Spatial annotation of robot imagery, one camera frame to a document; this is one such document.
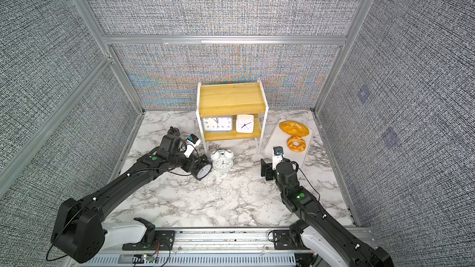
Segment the black twin bell alarm clock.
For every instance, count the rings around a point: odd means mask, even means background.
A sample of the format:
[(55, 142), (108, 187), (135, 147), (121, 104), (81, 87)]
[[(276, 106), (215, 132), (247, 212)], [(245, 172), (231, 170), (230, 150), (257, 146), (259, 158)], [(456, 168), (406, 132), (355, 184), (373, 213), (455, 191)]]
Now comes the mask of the black twin bell alarm clock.
[(211, 172), (211, 170), (212, 170), (212, 162), (207, 158), (206, 155), (203, 155), (194, 162), (194, 166), (190, 170), (190, 173), (197, 180), (202, 180)]

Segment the white twin bell alarm clock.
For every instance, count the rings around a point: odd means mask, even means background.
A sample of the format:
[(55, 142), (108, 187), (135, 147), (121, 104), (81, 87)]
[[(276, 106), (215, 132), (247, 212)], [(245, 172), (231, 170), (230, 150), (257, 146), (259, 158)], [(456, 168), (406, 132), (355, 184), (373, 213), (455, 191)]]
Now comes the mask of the white twin bell alarm clock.
[(211, 152), (212, 166), (216, 171), (228, 171), (234, 165), (235, 154), (231, 150), (215, 150)]

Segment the grey rectangular alarm clock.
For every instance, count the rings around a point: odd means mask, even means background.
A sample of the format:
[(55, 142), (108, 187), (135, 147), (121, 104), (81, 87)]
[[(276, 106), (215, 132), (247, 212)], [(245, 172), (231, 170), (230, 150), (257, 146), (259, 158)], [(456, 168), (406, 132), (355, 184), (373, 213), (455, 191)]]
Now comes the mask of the grey rectangular alarm clock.
[(202, 127), (206, 132), (230, 132), (233, 129), (233, 117), (202, 117)]

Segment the small white square alarm clock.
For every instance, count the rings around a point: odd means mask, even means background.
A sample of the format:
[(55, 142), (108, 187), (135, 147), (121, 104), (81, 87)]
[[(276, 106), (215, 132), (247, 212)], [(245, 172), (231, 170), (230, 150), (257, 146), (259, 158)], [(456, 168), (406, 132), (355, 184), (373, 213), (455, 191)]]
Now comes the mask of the small white square alarm clock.
[(236, 116), (236, 132), (253, 133), (255, 117), (253, 114), (239, 114)]

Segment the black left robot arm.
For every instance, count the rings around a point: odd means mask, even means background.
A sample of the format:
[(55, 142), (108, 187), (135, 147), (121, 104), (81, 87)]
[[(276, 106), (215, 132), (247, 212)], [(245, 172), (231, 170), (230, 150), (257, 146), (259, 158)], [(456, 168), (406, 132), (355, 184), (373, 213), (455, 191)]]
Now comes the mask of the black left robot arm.
[(58, 210), (51, 245), (79, 263), (93, 258), (104, 247), (110, 232), (102, 222), (128, 196), (164, 173), (181, 168), (195, 172), (206, 157), (197, 152), (198, 136), (183, 140), (177, 128), (171, 128), (158, 147), (141, 156), (123, 174), (103, 188), (79, 200), (67, 199)]

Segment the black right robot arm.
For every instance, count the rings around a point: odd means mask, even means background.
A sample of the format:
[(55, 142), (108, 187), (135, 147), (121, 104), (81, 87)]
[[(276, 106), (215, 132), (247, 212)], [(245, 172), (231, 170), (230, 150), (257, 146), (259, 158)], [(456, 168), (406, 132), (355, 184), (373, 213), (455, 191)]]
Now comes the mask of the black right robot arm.
[(275, 169), (261, 159), (261, 176), (276, 183), (283, 204), (299, 218), (289, 227), (293, 243), (312, 250), (332, 267), (392, 267), (393, 260), (382, 247), (372, 248), (357, 238), (300, 185), (298, 171), (298, 163), (288, 159)]

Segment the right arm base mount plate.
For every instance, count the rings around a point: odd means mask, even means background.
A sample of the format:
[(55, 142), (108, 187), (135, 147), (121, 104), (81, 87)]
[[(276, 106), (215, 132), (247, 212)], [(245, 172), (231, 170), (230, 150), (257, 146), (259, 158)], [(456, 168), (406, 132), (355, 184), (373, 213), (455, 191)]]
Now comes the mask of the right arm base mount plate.
[(292, 230), (272, 230), (267, 238), (275, 250), (310, 250), (303, 244), (300, 234)]

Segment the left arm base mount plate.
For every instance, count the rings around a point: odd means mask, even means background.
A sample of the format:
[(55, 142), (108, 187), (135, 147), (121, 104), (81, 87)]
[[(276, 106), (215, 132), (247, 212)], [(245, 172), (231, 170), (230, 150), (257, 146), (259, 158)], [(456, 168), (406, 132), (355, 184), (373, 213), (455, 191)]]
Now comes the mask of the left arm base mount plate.
[(137, 243), (124, 244), (122, 250), (125, 251), (146, 251), (146, 250), (165, 250), (173, 248), (175, 240), (174, 231), (154, 230), (148, 231), (141, 241)]

